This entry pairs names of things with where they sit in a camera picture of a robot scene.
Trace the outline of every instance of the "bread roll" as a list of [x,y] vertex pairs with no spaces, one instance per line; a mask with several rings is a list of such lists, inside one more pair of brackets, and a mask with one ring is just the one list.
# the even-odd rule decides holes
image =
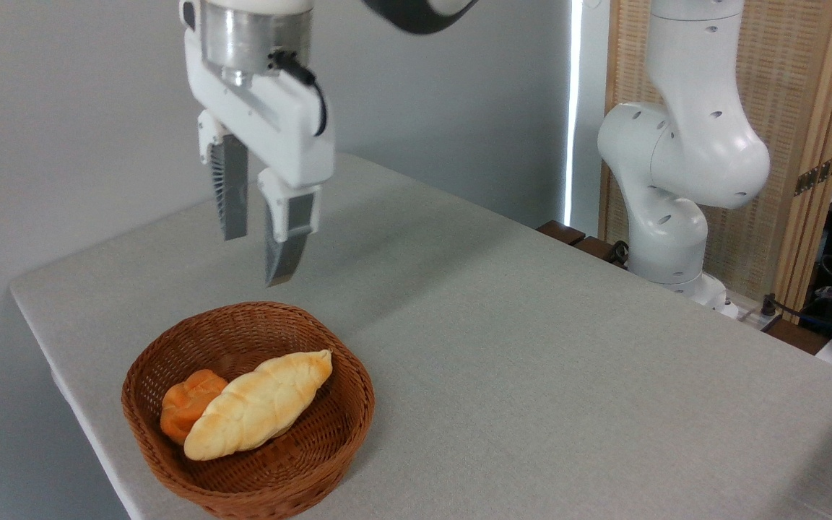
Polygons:
[[332,352],[270,359],[227,385],[185,440],[185,455],[208,461],[263,445],[291,428],[333,372]]
[[227,387],[227,379],[208,369],[199,370],[165,392],[159,428],[175,444],[185,443],[192,425],[211,401]]

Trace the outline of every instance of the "gray tablecloth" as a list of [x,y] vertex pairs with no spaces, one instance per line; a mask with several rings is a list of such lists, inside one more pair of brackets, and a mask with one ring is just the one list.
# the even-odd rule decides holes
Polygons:
[[131,517],[208,515],[142,460],[130,363],[187,316],[279,300],[343,339],[377,397],[305,520],[832,518],[831,365],[346,155],[295,279],[267,289],[251,206],[245,239],[223,243],[207,203],[12,284]]

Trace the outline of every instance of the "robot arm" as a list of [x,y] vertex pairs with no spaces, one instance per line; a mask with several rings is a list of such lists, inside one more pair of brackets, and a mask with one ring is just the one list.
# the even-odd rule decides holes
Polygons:
[[714,309],[724,286],[702,272],[699,204],[736,208],[769,172],[737,94],[743,0],[654,0],[647,72],[666,106],[623,103],[599,131],[628,210],[628,270]]
[[[445,29],[476,0],[366,0],[409,33]],[[247,233],[248,152],[267,165],[265,279],[287,281],[320,220],[334,169],[328,103],[307,69],[313,0],[179,0],[188,83],[205,107],[199,154],[210,165],[225,240]]]

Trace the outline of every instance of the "metal cylinder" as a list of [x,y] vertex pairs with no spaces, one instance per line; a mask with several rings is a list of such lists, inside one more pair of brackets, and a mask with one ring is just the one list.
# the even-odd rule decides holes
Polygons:
[[201,56],[235,85],[248,82],[252,74],[274,70],[272,55],[277,51],[297,53],[297,60],[306,65],[311,13],[254,14],[201,0]]

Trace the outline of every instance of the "brown woven basket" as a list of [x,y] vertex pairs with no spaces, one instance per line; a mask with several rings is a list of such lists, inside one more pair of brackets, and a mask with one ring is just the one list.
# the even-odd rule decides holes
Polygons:
[[[165,392],[196,370],[233,381],[291,352],[333,352],[333,374],[281,437],[255,450],[192,461],[159,429]],[[143,458],[173,493],[218,518],[287,518],[313,507],[342,480],[374,413],[361,362],[309,313],[271,302],[238,303],[166,330],[130,366],[121,395]]]

